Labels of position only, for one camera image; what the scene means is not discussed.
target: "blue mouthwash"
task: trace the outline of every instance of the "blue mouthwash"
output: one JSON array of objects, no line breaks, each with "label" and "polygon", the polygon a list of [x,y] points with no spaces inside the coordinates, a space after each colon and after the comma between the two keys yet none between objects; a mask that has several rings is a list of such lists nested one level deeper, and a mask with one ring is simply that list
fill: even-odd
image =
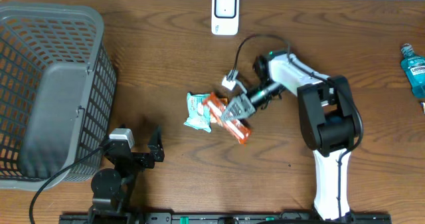
[{"label": "blue mouthwash", "polygon": [[402,45],[401,53],[404,56],[401,67],[412,85],[413,95],[425,98],[425,58],[416,55],[410,44]]}]

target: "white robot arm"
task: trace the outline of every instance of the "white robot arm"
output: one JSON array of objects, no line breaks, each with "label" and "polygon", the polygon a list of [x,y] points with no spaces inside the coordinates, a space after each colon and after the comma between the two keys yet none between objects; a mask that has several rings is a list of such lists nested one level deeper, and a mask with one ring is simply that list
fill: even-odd
[{"label": "white robot arm", "polygon": [[[233,98],[222,120],[247,118],[283,90],[297,96],[301,133],[316,163],[315,211],[323,220],[343,218],[350,212],[347,168],[351,153],[347,150],[361,132],[347,79],[320,74],[285,51],[258,57],[254,70],[261,84]],[[337,109],[325,113],[323,107],[327,105],[336,105]]]}]

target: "snack bag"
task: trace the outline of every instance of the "snack bag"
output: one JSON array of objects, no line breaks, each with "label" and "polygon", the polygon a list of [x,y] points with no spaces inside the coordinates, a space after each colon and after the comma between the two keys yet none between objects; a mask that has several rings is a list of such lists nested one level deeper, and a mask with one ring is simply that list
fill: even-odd
[{"label": "snack bag", "polygon": [[189,117],[187,118],[184,125],[192,127],[196,130],[205,130],[211,132],[210,128],[210,111],[202,103],[209,94],[196,94],[191,95],[187,93],[187,110],[189,111]]},{"label": "snack bag", "polygon": [[248,137],[251,135],[251,130],[245,127],[239,120],[222,122],[220,117],[226,110],[226,106],[220,101],[214,93],[203,101],[204,106],[208,107],[210,113],[215,117],[217,123],[227,129],[240,144],[245,144]]},{"label": "snack bag", "polygon": [[[228,100],[227,100],[227,98],[219,98],[219,100],[225,105],[225,106],[227,106],[227,104],[228,104]],[[213,114],[211,114],[211,112],[210,112],[210,123],[211,124],[218,124],[219,126],[222,126],[222,123],[221,122],[217,122],[217,120],[215,119],[215,117],[214,117],[214,115]]]}]

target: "gray plastic basket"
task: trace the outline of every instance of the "gray plastic basket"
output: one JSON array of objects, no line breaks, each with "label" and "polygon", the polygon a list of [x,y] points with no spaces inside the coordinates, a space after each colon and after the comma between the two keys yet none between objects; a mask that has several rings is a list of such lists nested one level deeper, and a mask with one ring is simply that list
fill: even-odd
[{"label": "gray plastic basket", "polygon": [[[89,7],[0,5],[0,188],[35,191],[106,135],[116,74]],[[83,181],[101,155],[56,178]]]}]

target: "wood grain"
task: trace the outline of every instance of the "wood grain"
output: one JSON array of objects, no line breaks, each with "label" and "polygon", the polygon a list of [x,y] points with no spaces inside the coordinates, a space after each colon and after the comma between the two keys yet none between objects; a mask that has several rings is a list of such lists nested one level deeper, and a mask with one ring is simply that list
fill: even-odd
[{"label": "wood grain", "polygon": [[[105,22],[104,42],[118,70],[110,128],[130,127],[145,150],[163,126],[165,162],[138,180],[132,204],[174,212],[281,212],[309,209],[315,196],[312,152],[304,144],[297,100],[284,94],[249,119],[246,147],[225,130],[183,125],[186,93],[220,87],[239,42],[274,33],[293,44],[304,63],[345,75],[365,122],[363,145],[349,165],[349,203],[355,211],[388,211],[394,223],[425,223],[425,118],[400,68],[399,47],[425,55],[423,1],[241,0],[235,37],[211,34],[211,0],[6,0],[87,5]],[[256,55],[280,48],[258,39],[240,53],[239,69],[257,82]],[[28,223],[34,193],[1,190],[0,222]],[[85,212],[90,181],[62,183],[39,197],[38,223],[62,212]]]}]

